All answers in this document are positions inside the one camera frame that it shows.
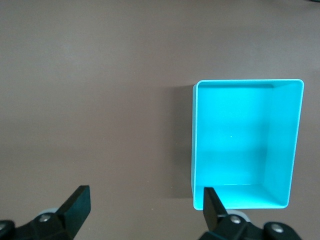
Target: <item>plastic container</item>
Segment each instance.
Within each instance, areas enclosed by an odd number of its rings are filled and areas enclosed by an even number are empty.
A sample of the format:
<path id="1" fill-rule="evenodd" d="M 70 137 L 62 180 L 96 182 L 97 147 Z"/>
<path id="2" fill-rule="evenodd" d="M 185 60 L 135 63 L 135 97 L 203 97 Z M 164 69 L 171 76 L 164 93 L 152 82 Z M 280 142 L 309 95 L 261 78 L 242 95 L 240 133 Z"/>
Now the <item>plastic container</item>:
<path id="1" fill-rule="evenodd" d="M 203 209 L 214 187 L 226 209 L 289 204 L 304 83 L 202 80 L 193 87 L 191 187 Z"/>

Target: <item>metal bolt head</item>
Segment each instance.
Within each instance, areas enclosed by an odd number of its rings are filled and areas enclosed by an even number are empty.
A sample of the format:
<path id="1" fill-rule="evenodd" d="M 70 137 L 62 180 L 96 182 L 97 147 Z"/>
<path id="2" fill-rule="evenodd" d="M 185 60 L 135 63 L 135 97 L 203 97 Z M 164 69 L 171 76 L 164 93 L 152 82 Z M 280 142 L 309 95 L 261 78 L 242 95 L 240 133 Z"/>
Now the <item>metal bolt head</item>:
<path id="1" fill-rule="evenodd" d="M 234 224 L 239 224 L 241 223 L 241 219 L 239 217 L 237 217 L 236 215 L 232 215 L 230 217 L 231 222 L 233 222 Z"/>
<path id="2" fill-rule="evenodd" d="M 272 228 L 273 231 L 275 231 L 275 232 L 277 232 L 279 234 L 284 232 L 284 229 L 279 224 L 276 224 L 276 223 L 273 223 L 271 225 L 271 228 Z"/>
<path id="3" fill-rule="evenodd" d="M 42 214 L 41 217 L 39 218 L 39 222 L 44 223 L 48 221 L 51 218 L 49 214 Z"/>
<path id="4" fill-rule="evenodd" d="M 5 223 L 0 223 L 0 231 L 6 227 Z"/>

